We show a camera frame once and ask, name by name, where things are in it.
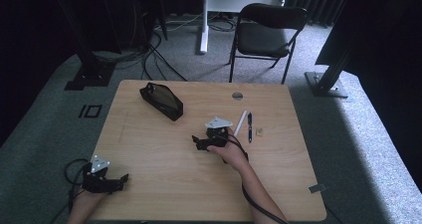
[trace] pen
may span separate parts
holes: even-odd
[[[248,125],[249,125],[249,143],[252,142],[252,113],[248,114]]]
[[[245,116],[246,116],[246,112],[247,112],[247,111],[242,112],[242,116],[240,116],[240,120],[239,120],[238,125],[237,125],[237,127],[236,127],[236,130],[235,130],[234,136],[237,136],[237,134],[239,133],[240,126],[242,126],[243,119],[245,119]]]

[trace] black pen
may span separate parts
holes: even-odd
[[[252,142],[252,113],[248,114],[248,125],[249,125],[249,143]]]

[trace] wire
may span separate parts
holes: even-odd
[[[197,22],[195,22],[201,15],[203,15],[203,13],[201,13],[201,14],[199,14],[199,15],[197,15],[196,17],[194,17],[193,19],[191,19],[191,20],[188,20],[188,21],[169,21],[169,22],[166,22],[165,24],[166,25],[169,25],[169,24],[172,24],[172,23],[174,23],[174,24],[178,24],[178,23],[181,23],[179,26],[177,26],[176,28],[173,28],[173,29],[167,29],[167,32],[172,32],[172,31],[176,31],[177,29],[179,29],[179,28],[181,28],[181,27],[183,27],[183,26],[186,26],[186,25],[188,25],[188,24],[192,24],[192,25],[201,25],[202,24],[202,21],[197,21]],[[214,25],[209,25],[209,23],[210,22],[213,22],[214,21],[214,19],[217,17],[217,16],[219,16],[220,15],[220,12],[218,12],[214,17],[212,17],[212,18],[210,18],[210,19],[208,19],[208,26],[212,29],[212,30],[216,30],[216,31],[220,31],[220,32],[232,32],[232,31],[234,31],[235,30],[235,28],[234,27],[236,27],[236,22],[234,22],[234,21],[231,21],[231,20],[228,20],[229,22],[229,24],[231,25],[231,28],[230,29],[224,29],[224,28],[220,28],[220,27],[218,27],[218,26],[214,26]],[[154,28],[154,30],[160,30],[160,31],[162,31],[162,29],[161,29],[161,26],[157,26],[157,27],[155,27]]]
[[[262,208],[260,205],[258,205],[254,200],[252,200],[252,198],[249,196],[248,192],[246,192],[245,187],[242,184],[242,191],[243,191],[243,195],[245,196],[246,200],[248,200],[248,202],[255,207],[255,209],[257,209],[258,211],[260,211],[261,213],[263,213],[264,215],[268,216],[269,218],[273,219],[274,221],[276,221],[277,223],[280,224],[287,224],[284,220],[282,220],[280,217],[274,215],[273,213],[267,211],[266,209]]]
[[[128,69],[128,68],[131,68],[131,67],[136,66],[136,65],[137,65],[137,64],[139,64],[142,60],[143,60],[143,56],[142,56],[142,58],[141,58],[141,59],[137,60],[135,63],[133,63],[133,64],[131,64],[131,65],[128,65],[128,66],[126,66],[126,67],[116,67],[116,68],[114,68],[114,69],[115,69],[115,70],[124,70],[124,69]]]
[[[227,23],[230,25],[229,28],[222,28],[219,26],[215,26],[212,25],[212,23],[219,23],[219,22],[223,22],[223,23]],[[217,32],[234,32],[236,30],[236,22],[231,20],[231,19],[222,19],[221,21],[217,20],[217,21],[213,21],[211,24],[209,23],[208,26]]]
[[[85,190],[83,190],[83,191],[81,191],[81,192],[79,192],[78,194],[75,194],[75,187],[77,187],[77,186],[79,186],[79,185],[81,185],[82,183],[79,183],[78,182],[78,179],[79,179],[79,177],[80,177],[80,175],[81,175],[81,173],[83,172],[83,170],[84,170],[84,167],[87,165],[86,163],[78,170],[78,172],[77,172],[77,174],[75,175],[75,177],[74,177],[74,180],[71,180],[70,178],[69,178],[69,175],[68,175],[68,171],[69,171],[69,168],[73,165],[73,164],[75,164],[75,163],[77,163],[77,162],[81,162],[81,161],[83,161],[83,162],[88,162],[86,159],[84,159],[84,158],[78,158],[78,159],[75,159],[75,160],[73,160],[73,161],[71,161],[71,162],[69,162],[68,164],[66,164],[66,166],[65,166],[65,171],[64,171],[64,174],[65,174],[65,178],[66,178],[66,180],[69,182],[69,183],[71,183],[72,184],[72,187],[71,187],[71,189],[69,190],[69,200],[68,200],[68,202],[62,207],[62,209],[60,209],[60,211],[52,218],[52,220],[50,221],[50,224],[53,224],[53,223],[55,223],[56,222],[56,220],[60,217],[60,215],[65,211],[65,209],[66,208],[68,208],[68,207],[72,207],[72,203],[73,203],[73,201],[74,201],[74,199],[77,197],[77,196],[79,196],[81,193],[83,193]]]
[[[134,35],[136,34],[136,26],[137,26],[136,6],[134,5],[133,0],[132,0],[132,7],[133,7],[133,35],[129,43],[129,48],[131,48],[131,44],[134,40]]]
[[[242,144],[240,143],[239,139],[232,134],[229,134],[229,136],[234,137],[236,139],[236,141],[230,139],[230,138],[226,138],[220,135],[214,135],[215,137],[218,138],[222,138],[224,140],[227,140],[231,143],[234,143],[236,146],[238,146],[242,152],[245,154],[246,159],[248,159],[248,153],[243,149]],[[246,192],[245,187],[242,184],[242,191],[243,191],[243,195],[245,196],[246,200],[248,200],[248,202],[255,207],[255,209],[257,209],[258,211],[260,211],[261,213],[263,213],[264,215],[268,216],[269,218],[273,219],[274,221],[276,221],[277,223],[281,223],[281,224],[286,224],[286,222],[284,220],[282,220],[281,218],[279,218],[278,216],[274,215],[273,213],[267,211],[266,209],[264,209],[263,207],[261,207],[260,205],[258,205],[248,194],[248,192]]]
[[[144,51],[135,51],[127,55],[123,55],[120,57],[114,58],[107,58],[100,55],[96,55],[96,58],[102,62],[110,62],[110,63],[120,63],[120,62],[129,62],[129,61],[137,61],[143,57]]]
[[[161,61],[162,62],[164,62],[164,64],[173,72],[173,73],[175,73],[177,76],[179,76],[183,81],[185,81],[185,82],[187,82],[187,80],[180,74],[180,73],[178,73],[173,67],[171,67],[171,65],[165,60],[165,58],[156,50],[158,47],[159,47],[159,45],[161,44],[161,41],[162,41],[162,39],[161,39],[161,37],[156,33],[156,32],[154,32],[154,35],[155,36],[157,36],[157,38],[158,38],[158,44],[157,45],[155,45],[155,46],[152,46],[151,44],[149,44],[149,49],[148,49],[148,53],[146,54],[146,56],[145,56],[145,58],[143,59],[143,61],[142,61],[142,66],[143,66],[143,71],[142,71],[142,74],[140,75],[140,78],[142,79],[143,78],[143,74],[146,74],[147,76],[148,76],[148,78],[150,79],[150,80],[152,80],[152,77],[151,77],[151,75],[149,74],[149,72],[148,72],[148,70],[146,69],[146,61],[147,61],[147,59],[149,58],[149,56],[151,55],[151,54],[153,54],[154,55],[154,62],[155,62],[155,65],[156,65],[156,67],[157,67],[157,69],[158,69],[158,71],[159,71],[159,73],[161,74],[161,76],[164,78],[164,80],[167,80],[166,78],[165,78],[165,76],[164,76],[164,74],[162,73],[162,71],[161,71],[161,69],[158,67],[158,62],[157,62],[157,60],[156,60],[156,55],[158,55],[158,57],[161,59]]]

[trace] hole in table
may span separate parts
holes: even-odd
[[[233,93],[232,98],[236,101],[239,101],[243,98],[243,94],[242,93]]]

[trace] forearm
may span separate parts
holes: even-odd
[[[271,198],[270,194],[267,192],[264,185],[258,178],[256,172],[249,163],[248,165],[245,165],[244,168],[239,170],[239,174],[241,176],[245,191],[248,193],[251,199],[254,200],[255,203],[257,203],[265,210],[269,211],[273,215],[281,218],[286,223],[288,223],[282,210],[274,202],[273,198]],[[277,223],[276,221],[272,220],[270,217],[266,216],[264,213],[253,207],[251,204],[249,206],[251,208],[251,213],[254,217],[255,223]]]
[[[99,206],[106,193],[90,193],[82,191],[74,200],[68,224],[83,224]]]

